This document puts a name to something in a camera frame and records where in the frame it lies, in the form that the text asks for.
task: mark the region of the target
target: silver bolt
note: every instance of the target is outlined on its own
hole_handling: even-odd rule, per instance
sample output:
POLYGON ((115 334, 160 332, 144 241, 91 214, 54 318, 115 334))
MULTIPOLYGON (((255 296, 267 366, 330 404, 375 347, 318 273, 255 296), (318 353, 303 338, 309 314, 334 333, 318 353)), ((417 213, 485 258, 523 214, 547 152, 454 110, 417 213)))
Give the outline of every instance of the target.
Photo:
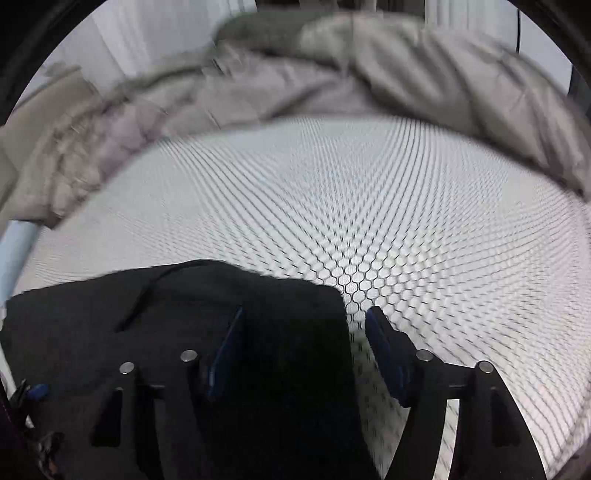
POLYGON ((421 362, 430 362, 433 360, 433 354, 429 350, 417 350, 417 358, 421 362))
POLYGON ((495 371, 495 367, 492 366, 492 363, 484 361, 478 364, 478 368, 482 370, 486 374, 491 374, 495 371))
POLYGON ((183 362, 192 362, 197 358, 197 352, 195 350, 185 350, 181 353, 181 360, 183 362))
POLYGON ((121 364, 121 366, 119 367, 119 371, 124 374, 130 374, 132 371, 134 371, 135 365, 132 362, 125 362, 124 364, 121 364))

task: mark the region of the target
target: white mesh fabric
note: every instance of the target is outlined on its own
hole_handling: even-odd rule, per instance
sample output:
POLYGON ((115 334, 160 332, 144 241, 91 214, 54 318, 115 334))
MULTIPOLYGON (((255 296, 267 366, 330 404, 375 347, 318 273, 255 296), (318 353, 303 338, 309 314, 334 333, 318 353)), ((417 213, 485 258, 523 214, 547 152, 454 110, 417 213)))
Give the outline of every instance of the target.
MULTIPOLYGON (((156 145, 42 234, 17 291, 194 258, 333 285, 382 474, 407 412, 365 339, 374 304, 444 361, 491 360, 552 475, 589 435, 589 212, 544 175, 445 129, 298 118, 156 145)), ((456 423, 452 403, 438 479, 456 423)))

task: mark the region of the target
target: black cloth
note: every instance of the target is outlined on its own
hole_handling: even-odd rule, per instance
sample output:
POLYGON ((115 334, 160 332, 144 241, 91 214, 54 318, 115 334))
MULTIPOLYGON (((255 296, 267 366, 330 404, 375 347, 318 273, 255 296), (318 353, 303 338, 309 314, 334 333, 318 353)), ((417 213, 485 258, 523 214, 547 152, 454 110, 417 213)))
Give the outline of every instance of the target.
POLYGON ((378 479, 339 292, 214 261, 122 271, 8 302, 0 340, 16 382, 50 387, 33 420, 42 432, 65 433, 58 463, 66 478, 118 476, 100 463, 89 475, 80 459, 93 448, 120 364, 132 361, 146 383, 166 385, 180 352, 215 352, 240 307, 242 362, 219 401, 197 414, 204 476, 378 479))

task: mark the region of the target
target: crumpled fabric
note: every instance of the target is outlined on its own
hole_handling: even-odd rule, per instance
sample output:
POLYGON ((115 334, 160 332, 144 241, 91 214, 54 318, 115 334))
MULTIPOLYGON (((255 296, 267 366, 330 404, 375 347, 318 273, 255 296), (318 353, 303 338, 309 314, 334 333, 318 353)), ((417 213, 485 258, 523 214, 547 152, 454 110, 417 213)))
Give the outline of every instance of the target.
POLYGON ((54 227, 155 141, 290 115, 417 117, 591 196, 586 117, 492 38, 397 14, 282 10, 231 20, 217 39, 52 126, 21 173, 12 218, 54 227))

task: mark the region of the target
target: white curtain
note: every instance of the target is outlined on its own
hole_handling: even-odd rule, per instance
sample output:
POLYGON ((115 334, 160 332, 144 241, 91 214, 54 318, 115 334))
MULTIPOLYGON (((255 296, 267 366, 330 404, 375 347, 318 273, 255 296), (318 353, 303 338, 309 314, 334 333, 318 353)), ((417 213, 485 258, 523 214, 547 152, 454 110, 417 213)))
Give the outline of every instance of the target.
POLYGON ((425 0, 425 22, 480 32, 517 47, 517 8, 508 0, 425 0))
POLYGON ((106 92, 161 58, 206 46, 220 22, 256 9, 255 0, 108 0, 68 35, 44 62, 79 65, 106 92))

